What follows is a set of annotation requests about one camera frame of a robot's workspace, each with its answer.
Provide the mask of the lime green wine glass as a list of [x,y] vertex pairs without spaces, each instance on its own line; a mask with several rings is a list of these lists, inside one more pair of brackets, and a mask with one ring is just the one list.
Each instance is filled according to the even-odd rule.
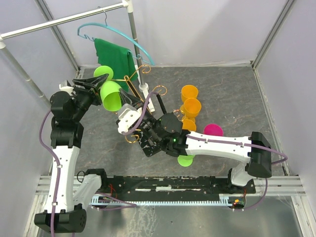
[[122,107],[119,94],[121,86],[112,80],[114,76],[112,68],[109,66],[100,66],[95,69],[93,76],[98,77],[105,74],[108,74],[108,77],[100,89],[102,104],[107,111],[116,112]]

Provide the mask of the gold wine glass rack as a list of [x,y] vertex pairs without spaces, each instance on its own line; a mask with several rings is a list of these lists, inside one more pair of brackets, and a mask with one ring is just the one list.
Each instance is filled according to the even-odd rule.
[[160,118],[155,118],[157,121],[154,125],[154,132],[160,138],[160,142],[151,143],[149,140],[142,140],[140,143],[138,143],[139,146],[147,157],[151,157],[160,151],[163,151],[172,157],[186,155],[186,148],[188,147],[186,144],[187,135],[189,135],[190,132],[188,130],[182,129],[183,124],[174,113],[167,112],[161,95],[156,91],[150,92],[145,101],[142,101],[143,107],[141,107],[142,113],[140,118],[130,127],[127,133],[123,133],[121,135],[124,137],[133,135],[136,137],[135,141],[137,143],[138,136],[134,135],[133,132],[143,120],[149,100],[153,95],[156,96],[162,111],[162,116]]

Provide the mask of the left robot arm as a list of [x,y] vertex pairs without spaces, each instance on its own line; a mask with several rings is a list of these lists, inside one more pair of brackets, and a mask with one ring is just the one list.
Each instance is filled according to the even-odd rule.
[[53,166],[49,193],[42,213],[34,224],[45,232],[56,234],[81,233],[86,225],[86,209],[93,196],[109,187],[102,168],[84,172],[79,188],[74,190],[75,166],[79,156],[84,127],[80,120],[89,107],[102,104],[100,89],[108,79],[103,74],[89,79],[67,80],[49,99],[51,119],[50,145],[41,143],[52,155]]

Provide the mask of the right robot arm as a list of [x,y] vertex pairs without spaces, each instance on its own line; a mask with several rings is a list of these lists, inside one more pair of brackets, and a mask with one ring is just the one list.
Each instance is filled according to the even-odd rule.
[[174,113],[168,113],[158,92],[149,93],[145,101],[105,82],[100,90],[101,103],[107,111],[116,112],[118,132],[134,135],[147,157],[161,151],[172,157],[208,155],[239,162],[230,172],[226,187],[239,192],[252,178],[272,176],[271,146],[259,132],[244,137],[205,135],[183,128]]

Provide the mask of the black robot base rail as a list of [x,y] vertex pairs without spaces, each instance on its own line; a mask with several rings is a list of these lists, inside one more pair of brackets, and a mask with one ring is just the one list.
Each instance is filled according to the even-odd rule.
[[251,179],[244,187],[232,185],[228,177],[215,176],[113,176],[100,192],[123,201],[218,201],[219,195],[256,193]]

